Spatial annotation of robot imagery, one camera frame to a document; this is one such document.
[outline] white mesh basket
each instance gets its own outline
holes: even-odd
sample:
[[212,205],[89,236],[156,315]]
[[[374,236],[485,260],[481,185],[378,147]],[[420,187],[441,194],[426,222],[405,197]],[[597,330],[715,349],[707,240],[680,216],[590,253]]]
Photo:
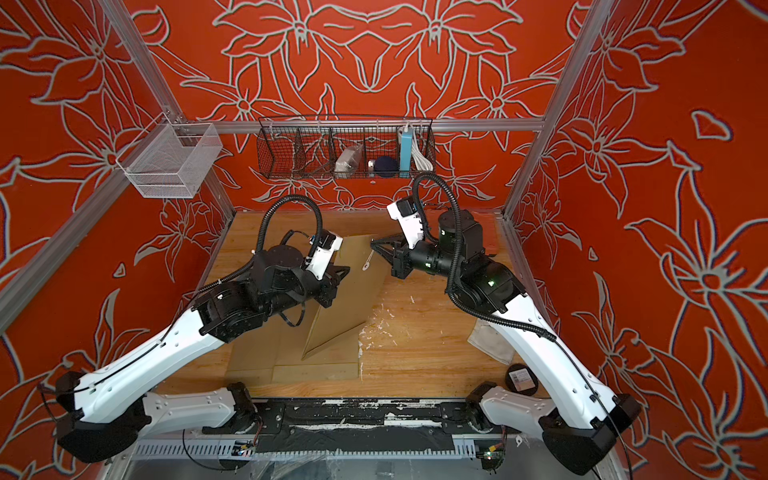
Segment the white mesh basket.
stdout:
[[173,126],[162,131],[124,171],[144,198],[192,198],[221,151],[221,139],[211,124],[205,134],[184,137],[184,145]]

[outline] white power cord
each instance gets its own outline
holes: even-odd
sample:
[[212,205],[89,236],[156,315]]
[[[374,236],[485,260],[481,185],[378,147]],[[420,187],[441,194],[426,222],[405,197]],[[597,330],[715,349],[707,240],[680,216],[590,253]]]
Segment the white power cord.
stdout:
[[[397,129],[398,141],[402,142],[402,132],[408,131],[409,128],[413,129],[413,126],[410,122]],[[416,170],[435,170],[435,168],[432,166],[432,162],[427,160],[427,158],[422,155],[422,152],[419,151],[419,142],[417,141],[415,134],[413,135],[413,142],[411,142],[411,158],[413,159],[413,163],[416,164]]]

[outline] wire mesh basket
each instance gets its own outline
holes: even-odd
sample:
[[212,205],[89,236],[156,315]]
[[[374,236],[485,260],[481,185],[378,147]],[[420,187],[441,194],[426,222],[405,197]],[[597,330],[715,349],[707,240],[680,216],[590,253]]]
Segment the wire mesh basket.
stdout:
[[176,135],[170,124],[157,128],[162,130],[123,168],[125,175],[144,198],[193,198],[222,148],[216,128],[187,136]]
[[[373,172],[369,162],[391,157],[399,167],[398,129],[409,124],[413,141],[427,161],[435,165],[432,119],[371,115],[261,117],[257,146],[259,173],[266,178],[367,178],[414,177],[414,160],[408,170]],[[285,120],[291,120],[286,126]],[[353,172],[336,171],[336,161],[348,147],[362,148],[362,159]]]

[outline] cardboard piece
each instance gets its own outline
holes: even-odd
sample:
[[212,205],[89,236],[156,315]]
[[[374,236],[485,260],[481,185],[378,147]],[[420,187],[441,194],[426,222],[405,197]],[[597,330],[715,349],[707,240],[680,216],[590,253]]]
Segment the cardboard piece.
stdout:
[[[356,378],[359,330],[368,320],[391,268],[381,256],[371,255],[371,238],[344,238],[334,263],[351,270],[329,309],[313,300],[307,303],[304,321],[298,327],[291,328],[280,316],[273,316],[261,328],[234,340],[227,381],[257,386]],[[285,314],[295,323],[301,308],[295,306]]]

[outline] floral pattern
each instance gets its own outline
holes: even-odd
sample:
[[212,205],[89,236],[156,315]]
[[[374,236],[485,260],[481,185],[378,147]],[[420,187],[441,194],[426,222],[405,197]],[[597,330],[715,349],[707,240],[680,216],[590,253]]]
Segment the floral pattern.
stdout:
[[[3,2],[0,18],[0,102],[12,112],[2,121],[2,288],[161,116],[96,0]],[[161,47],[154,53],[161,57]],[[205,186],[197,198],[165,207],[128,188],[0,336],[3,478],[98,473],[99,465],[79,462],[55,443],[44,402],[56,417],[63,410],[41,398],[38,384],[52,388],[68,370],[112,362],[186,305],[183,294],[205,271],[224,219]],[[158,274],[167,267],[161,255],[131,262],[150,239],[169,232],[175,282]]]
[[[200,121],[336,113],[539,117],[590,5],[237,0],[191,11],[178,2],[125,3],[186,117]],[[189,49],[190,35],[206,41]],[[399,179],[266,179],[253,135],[226,141],[234,156],[218,162],[217,173],[242,187],[228,193],[243,209],[262,209],[289,185],[307,188],[328,208],[382,208],[403,186]],[[515,152],[530,141],[530,134],[505,131],[445,135],[438,171],[452,176],[463,206],[497,208],[523,159]],[[307,150],[314,161],[327,161],[316,158],[316,143]]]
[[174,265],[185,242],[198,246],[210,255],[214,244],[224,229],[220,208],[202,200],[163,200],[160,223],[166,233],[157,235],[145,243],[134,255],[134,266],[152,253],[165,253],[165,268],[170,281],[174,279]]
[[720,89],[751,75],[765,21],[754,2],[616,2],[542,158],[512,183],[547,311],[642,406],[624,433],[635,478],[768,472],[768,212],[751,180],[765,166],[747,154],[768,98],[758,81]]
[[[0,161],[0,287],[154,125],[159,108],[96,1],[2,8],[8,117]],[[39,198],[47,207],[38,207]]]
[[[172,204],[126,190],[0,337],[0,472],[20,479],[96,476],[98,464],[79,462],[55,443],[37,385],[52,389],[68,370],[99,369],[181,314],[222,234],[224,220],[211,198],[205,185],[197,198]],[[158,233],[169,228],[174,233]],[[147,238],[165,234],[173,236],[167,243],[175,278],[162,273],[164,256],[148,253]],[[134,264],[137,252],[144,258]],[[46,402],[54,416],[63,415],[54,398]]]

